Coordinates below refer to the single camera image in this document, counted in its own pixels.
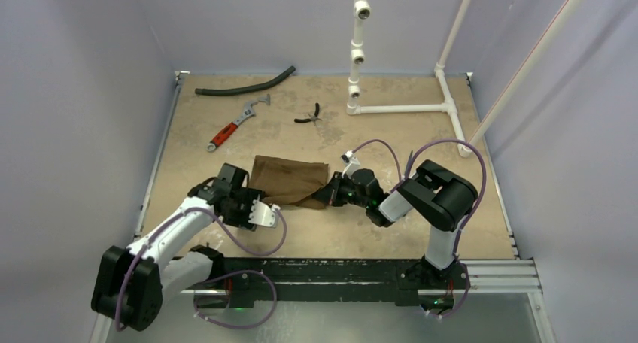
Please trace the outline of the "brown cloth napkin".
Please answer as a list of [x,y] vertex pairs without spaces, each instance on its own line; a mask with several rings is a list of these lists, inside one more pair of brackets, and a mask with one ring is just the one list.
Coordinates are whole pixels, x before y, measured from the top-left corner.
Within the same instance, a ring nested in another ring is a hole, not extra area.
[[263,191],[266,204],[321,210],[327,205],[313,194],[327,184],[329,175],[326,163],[257,155],[248,186]]

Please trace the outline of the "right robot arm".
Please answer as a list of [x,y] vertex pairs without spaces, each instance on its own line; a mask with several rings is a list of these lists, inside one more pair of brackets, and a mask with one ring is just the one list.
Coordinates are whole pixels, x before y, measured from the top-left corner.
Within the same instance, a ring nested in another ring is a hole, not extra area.
[[454,246],[460,222],[472,212],[479,192],[468,180],[426,160],[392,192],[382,189],[373,170],[356,167],[334,173],[311,197],[333,207],[363,208],[371,222],[383,228],[410,211],[418,212],[430,224],[430,237],[414,270],[428,286],[440,288],[458,265]]

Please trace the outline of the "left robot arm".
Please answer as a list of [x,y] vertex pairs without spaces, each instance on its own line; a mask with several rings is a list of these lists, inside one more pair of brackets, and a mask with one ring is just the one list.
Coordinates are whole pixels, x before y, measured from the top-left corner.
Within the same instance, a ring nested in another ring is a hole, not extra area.
[[126,247],[112,246],[102,255],[91,309],[111,318],[117,328],[147,329],[163,303],[182,290],[201,284],[207,290],[229,286],[223,254],[197,245],[182,257],[178,252],[203,229],[254,231],[274,228],[275,207],[263,201],[261,190],[245,186],[248,172],[223,164],[219,173],[196,184],[176,210],[156,228]]

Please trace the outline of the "blue spoon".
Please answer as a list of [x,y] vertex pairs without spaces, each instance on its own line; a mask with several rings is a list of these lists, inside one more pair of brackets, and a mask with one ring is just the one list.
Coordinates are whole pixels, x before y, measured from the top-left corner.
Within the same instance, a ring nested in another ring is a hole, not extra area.
[[406,168],[412,163],[413,156],[414,156],[414,151],[411,150],[410,153],[409,153],[409,158],[408,158],[407,163],[406,163]]

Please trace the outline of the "black pliers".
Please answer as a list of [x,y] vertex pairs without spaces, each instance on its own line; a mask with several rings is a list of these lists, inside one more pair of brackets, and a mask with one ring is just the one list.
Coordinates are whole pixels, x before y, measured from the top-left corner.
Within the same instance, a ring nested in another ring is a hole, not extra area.
[[321,106],[319,103],[315,102],[314,111],[312,113],[308,113],[307,117],[304,117],[304,118],[295,118],[293,121],[294,123],[299,123],[299,124],[313,123],[315,125],[317,121],[322,121],[321,117],[319,116],[320,112],[321,112]]

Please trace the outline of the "red handled adjustable wrench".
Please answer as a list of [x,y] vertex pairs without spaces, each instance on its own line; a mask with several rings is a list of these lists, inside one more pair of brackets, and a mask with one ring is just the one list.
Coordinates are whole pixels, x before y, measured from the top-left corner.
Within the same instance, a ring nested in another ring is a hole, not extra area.
[[254,110],[254,106],[263,103],[266,105],[271,105],[271,96],[266,94],[265,96],[259,97],[255,100],[251,100],[245,102],[241,115],[227,124],[224,128],[222,128],[207,144],[206,150],[209,153],[214,152],[218,149],[236,130],[237,128],[243,124],[247,119],[254,117],[256,112]]

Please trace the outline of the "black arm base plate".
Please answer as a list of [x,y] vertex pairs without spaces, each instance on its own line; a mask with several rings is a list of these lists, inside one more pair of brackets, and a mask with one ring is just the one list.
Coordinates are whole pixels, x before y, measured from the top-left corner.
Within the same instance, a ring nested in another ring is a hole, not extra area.
[[470,287],[458,261],[439,271],[418,259],[279,259],[227,257],[189,286],[197,298],[218,296],[233,308],[258,301],[389,302],[452,309]]

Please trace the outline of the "aluminium frame rail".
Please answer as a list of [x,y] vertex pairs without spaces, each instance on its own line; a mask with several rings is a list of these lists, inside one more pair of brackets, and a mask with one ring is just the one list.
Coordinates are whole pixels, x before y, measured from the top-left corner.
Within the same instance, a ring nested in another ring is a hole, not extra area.
[[[194,93],[197,83],[206,81],[204,75],[180,74],[171,90],[171,101],[152,175],[141,206],[135,239],[139,239],[160,224],[160,215],[170,216],[178,207],[187,188],[210,175],[223,159],[249,165],[256,154],[271,154],[285,158],[335,162],[343,150],[361,145],[364,141],[389,141],[406,158],[410,144],[424,144],[441,140],[436,158],[449,162],[453,169],[466,172],[486,191],[478,213],[468,226],[472,234],[469,251],[478,252],[477,259],[463,261],[469,273],[470,287],[465,296],[487,294],[503,297],[522,295],[530,301],[533,328],[541,341],[551,335],[540,329],[543,311],[542,287],[532,260],[520,260],[506,252],[507,244],[514,244],[509,231],[498,183],[488,158],[463,159],[448,141],[454,124],[442,111],[408,112],[392,105],[387,109],[381,103],[399,97],[422,95],[434,100],[444,96],[444,90],[433,77],[373,77],[364,85],[364,92],[376,101],[359,114],[347,114],[338,103],[336,93],[344,89],[340,77],[293,77],[273,89],[275,101],[272,111],[259,118],[256,125],[242,133],[229,148],[217,153],[206,153],[201,138],[217,125],[224,107],[235,107],[238,99],[229,97],[216,102],[199,98]],[[322,121],[294,123],[295,118],[307,117],[314,111],[315,102],[321,106]],[[213,223],[195,235],[186,246],[204,245],[213,238],[216,247],[226,257],[279,258],[279,259],[418,259],[423,255],[429,230],[425,221],[410,213],[396,229],[374,227],[353,208],[336,211],[287,208],[284,211],[286,228],[271,232],[258,229],[255,233],[236,230],[235,236],[244,244],[258,250],[271,250],[269,256],[254,256],[244,252],[222,229]],[[233,308],[225,298],[218,296],[197,298],[190,288],[182,290],[177,299],[191,299],[198,305],[194,317],[198,321],[217,318],[234,330],[262,329],[274,324],[276,311],[291,302],[258,301],[251,308]]]

